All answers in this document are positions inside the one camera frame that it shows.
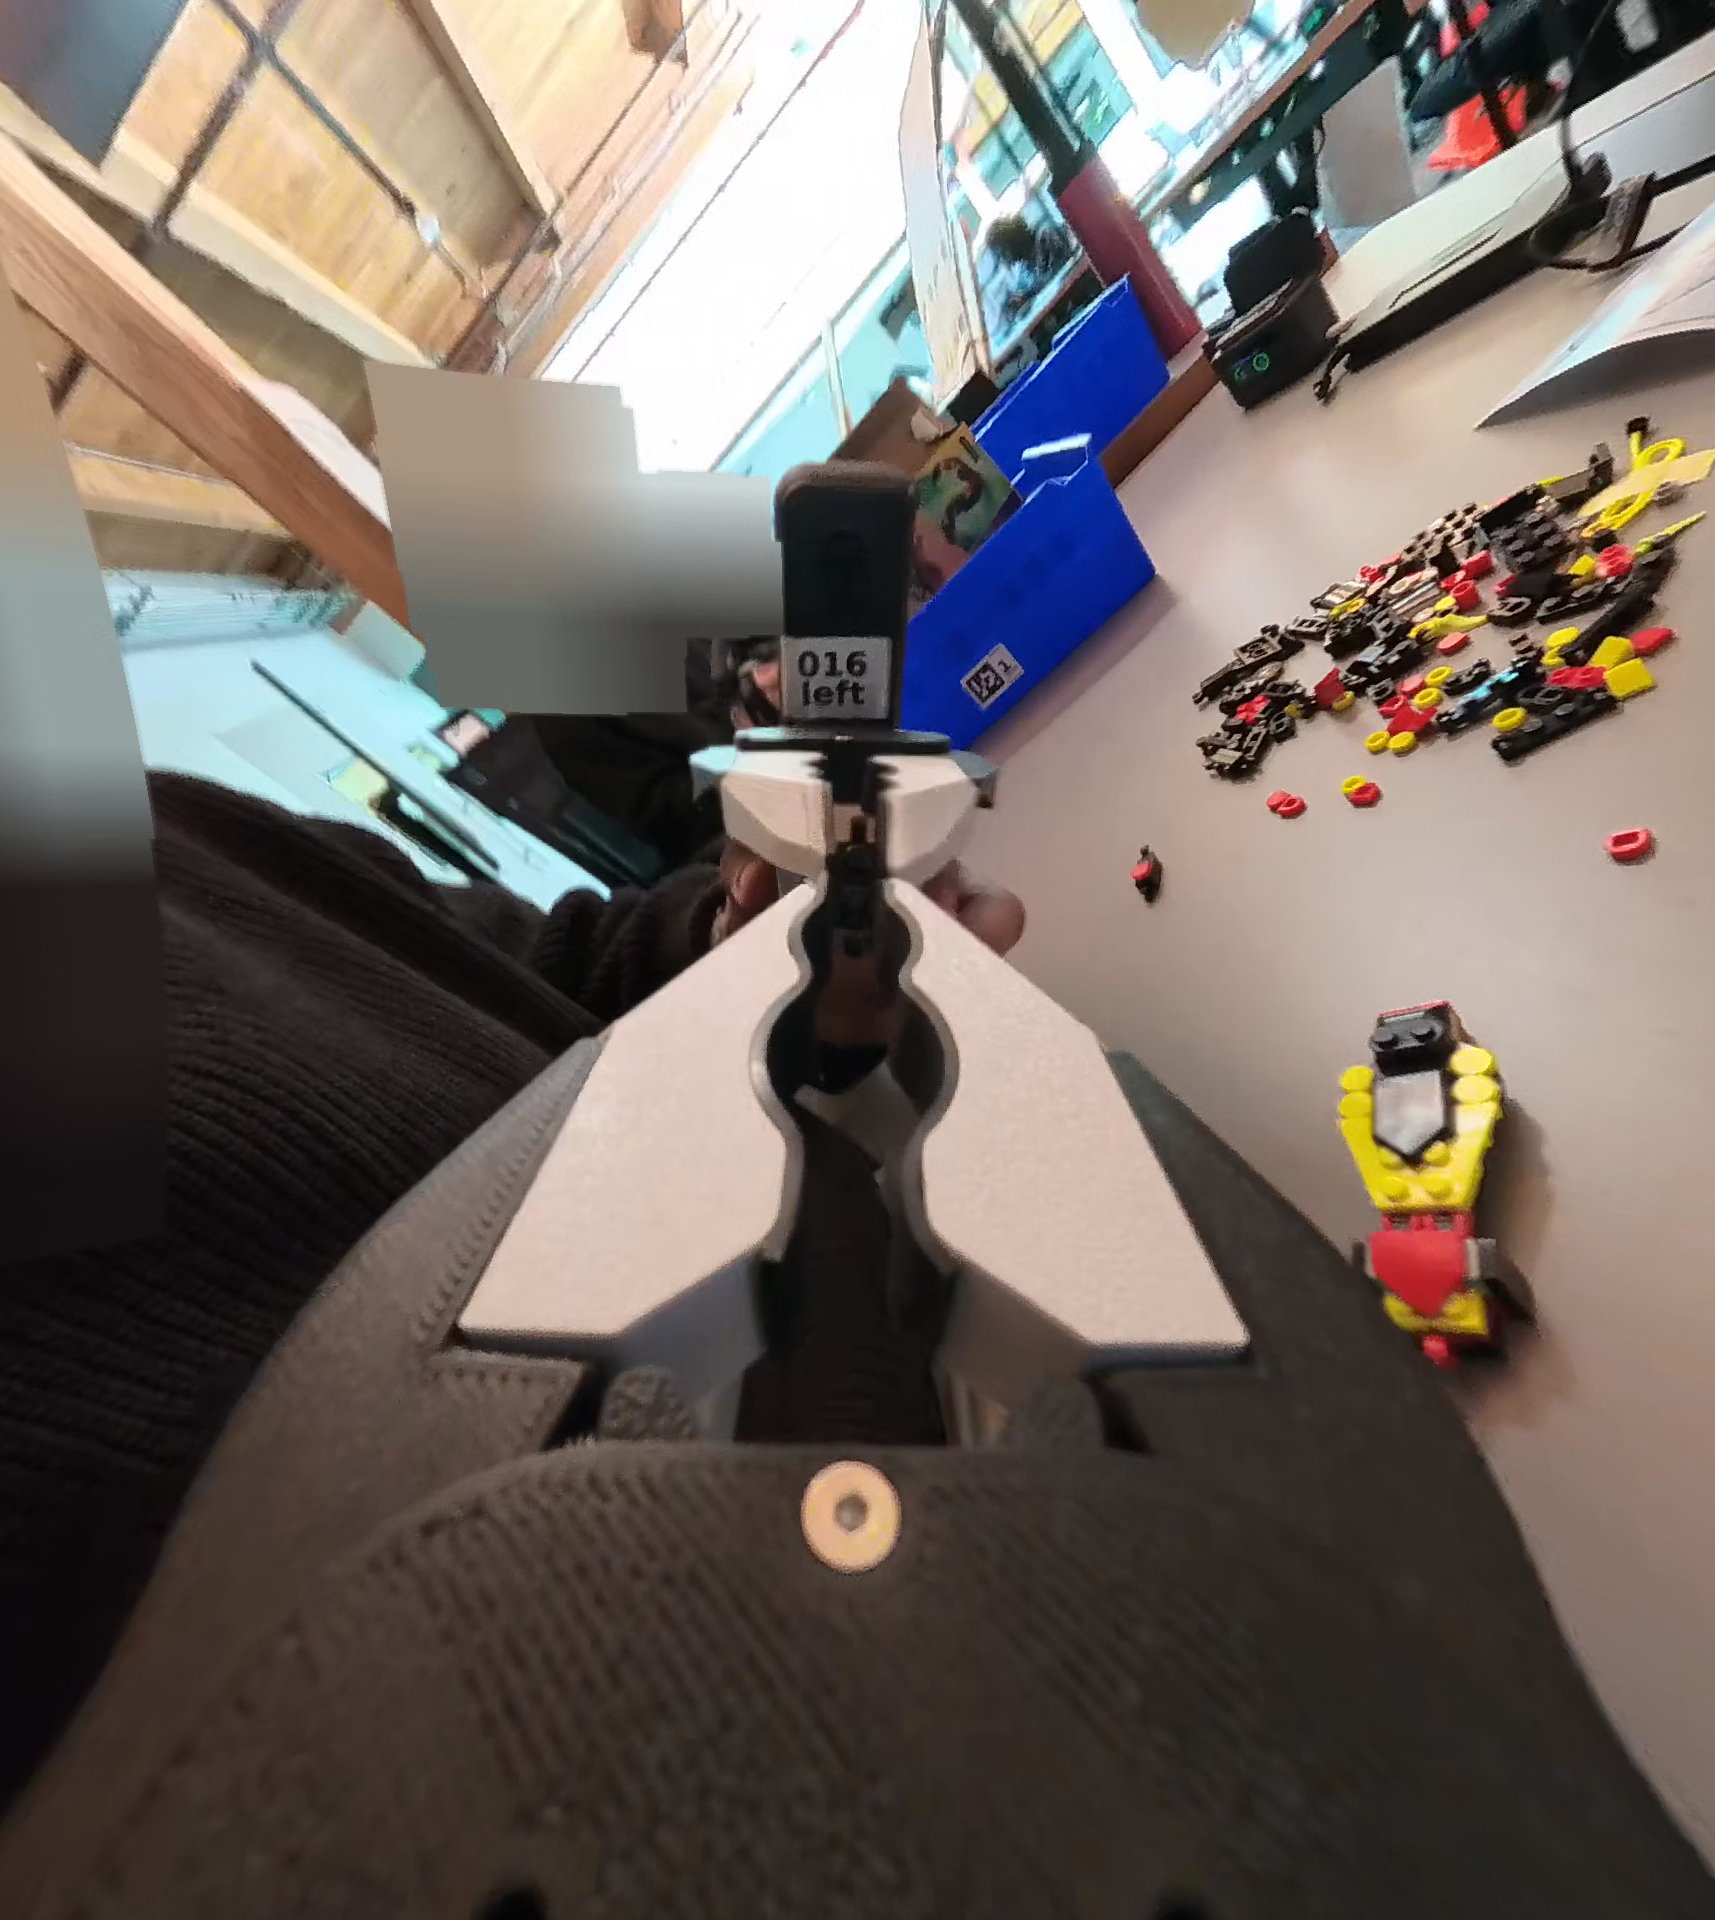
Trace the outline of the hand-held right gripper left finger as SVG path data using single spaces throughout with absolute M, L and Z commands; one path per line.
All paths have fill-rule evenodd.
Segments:
M 772 1079 L 812 971 L 798 883 L 608 1029 L 460 1314 L 468 1344 L 658 1367 L 730 1438 L 766 1349 L 760 1267 L 796 1227 L 804 1146 Z

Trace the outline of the person's left forearm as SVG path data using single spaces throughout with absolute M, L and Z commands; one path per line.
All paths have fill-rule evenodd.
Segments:
M 728 906 L 722 861 L 606 896 L 578 888 L 534 914 L 524 964 L 584 1016 L 608 1024 L 710 953 Z

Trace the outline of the yellow red lego car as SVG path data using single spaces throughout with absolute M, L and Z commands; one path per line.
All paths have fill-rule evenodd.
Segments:
M 1535 1295 L 1479 1224 L 1505 1087 L 1447 1000 L 1381 1011 L 1346 1067 L 1336 1127 L 1377 1224 L 1352 1246 L 1387 1322 L 1435 1367 L 1495 1357 Z

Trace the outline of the black device green light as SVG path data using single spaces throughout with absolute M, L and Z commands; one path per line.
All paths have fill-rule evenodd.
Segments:
M 1324 285 L 1332 260 L 1316 214 L 1304 207 L 1272 218 L 1230 250 L 1230 317 L 1206 328 L 1206 357 L 1240 409 L 1324 370 L 1338 325 Z

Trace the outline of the wooden ceiling beam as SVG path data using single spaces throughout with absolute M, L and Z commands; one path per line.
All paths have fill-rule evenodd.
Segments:
M 10 290 L 342 579 L 408 621 L 384 480 L 292 388 L 258 376 L 0 131 Z

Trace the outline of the blue plastic bin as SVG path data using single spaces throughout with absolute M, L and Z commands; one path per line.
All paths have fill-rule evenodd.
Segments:
M 1036 448 L 1070 443 L 1098 462 L 1170 386 L 1168 357 L 1130 278 L 1066 324 L 972 426 L 978 448 L 1014 486 Z

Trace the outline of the blue bin with white tag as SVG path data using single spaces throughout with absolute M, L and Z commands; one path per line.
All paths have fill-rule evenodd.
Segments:
M 1030 486 L 1014 518 L 912 616 L 902 725 L 972 748 L 1156 576 L 1098 457 Z

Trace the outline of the cardboard lego box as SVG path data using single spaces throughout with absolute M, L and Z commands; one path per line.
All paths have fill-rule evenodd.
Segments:
M 972 428 L 902 373 L 836 448 L 846 463 L 900 472 L 916 494 L 910 614 L 922 612 L 1020 509 L 1006 472 Z

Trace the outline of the black lego part red stud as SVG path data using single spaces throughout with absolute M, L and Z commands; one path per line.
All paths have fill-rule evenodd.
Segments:
M 826 953 L 834 962 L 870 955 L 876 943 L 880 897 L 884 886 L 880 846 L 854 833 L 828 856 L 826 900 L 828 936 Z

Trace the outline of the lego instruction booklet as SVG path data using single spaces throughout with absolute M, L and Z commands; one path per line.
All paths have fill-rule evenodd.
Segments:
M 1715 361 L 1715 202 L 1623 280 L 1483 426 L 1625 393 Z

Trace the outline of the pile of lego pieces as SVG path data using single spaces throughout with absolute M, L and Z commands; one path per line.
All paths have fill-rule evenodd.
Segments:
M 1519 766 L 1651 693 L 1679 638 L 1665 596 L 1705 515 L 1691 494 L 1713 474 L 1715 445 L 1637 416 L 1573 470 L 1435 515 L 1200 680 L 1206 780 L 1256 788 L 1336 721 L 1367 763 L 1342 799 L 1364 810 L 1379 760 L 1471 738 Z

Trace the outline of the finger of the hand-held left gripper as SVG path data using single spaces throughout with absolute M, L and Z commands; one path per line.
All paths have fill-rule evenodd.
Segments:
M 878 844 L 886 875 L 924 886 L 958 857 L 980 808 L 978 780 L 960 755 L 878 760 Z
M 718 777 L 734 865 L 814 886 L 830 850 L 832 795 L 824 754 L 728 754 Z

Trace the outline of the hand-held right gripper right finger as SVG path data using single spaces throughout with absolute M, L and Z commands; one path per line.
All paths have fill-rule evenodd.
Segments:
M 1106 1046 L 914 888 L 890 1050 L 894 1304 L 930 1311 L 950 1441 L 1058 1380 L 1240 1361 L 1236 1307 Z

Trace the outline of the person's black sweater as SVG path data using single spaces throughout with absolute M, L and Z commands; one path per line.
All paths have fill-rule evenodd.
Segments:
M 0 1818 L 292 1316 L 588 1029 L 532 902 L 218 782 L 152 773 L 150 799 L 160 1231 L 0 1267 Z

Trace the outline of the dark red cushion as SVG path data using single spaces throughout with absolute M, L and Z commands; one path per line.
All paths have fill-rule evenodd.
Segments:
M 1204 324 L 1198 311 L 1098 148 L 1086 142 L 1072 159 L 1054 163 L 1052 190 L 1098 275 L 1108 285 L 1130 284 L 1164 357 L 1174 360 L 1200 342 Z

